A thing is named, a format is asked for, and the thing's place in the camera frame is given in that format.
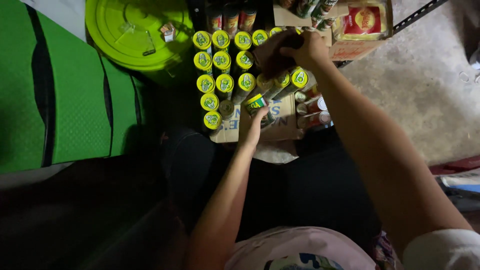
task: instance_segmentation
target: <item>plastic bag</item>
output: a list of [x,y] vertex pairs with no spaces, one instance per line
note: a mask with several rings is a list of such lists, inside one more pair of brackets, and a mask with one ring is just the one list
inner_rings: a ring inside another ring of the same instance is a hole
[[332,26],[336,40],[381,40],[391,36],[391,12],[387,0],[348,2],[349,14]]

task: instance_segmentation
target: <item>person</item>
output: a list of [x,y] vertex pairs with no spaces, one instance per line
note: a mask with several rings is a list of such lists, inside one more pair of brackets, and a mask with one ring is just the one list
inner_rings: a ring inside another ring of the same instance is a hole
[[309,152],[253,159],[260,120],[240,114],[234,153],[177,129],[162,166],[190,234],[185,269],[375,269],[384,229],[406,269],[478,269],[480,235],[443,193],[402,129],[341,74],[317,33],[281,48],[311,71],[334,128],[307,133]]

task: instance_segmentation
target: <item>dark pants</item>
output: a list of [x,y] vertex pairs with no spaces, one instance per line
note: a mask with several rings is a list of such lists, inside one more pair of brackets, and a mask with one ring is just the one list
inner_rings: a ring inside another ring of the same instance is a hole
[[[187,128],[166,133],[162,169],[190,233],[233,151]],[[301,156],[275,165],[253,159],[237,242],[277,226],[318,226],[343,233],[371,254],[381,225],[334,128],[307,133]]]

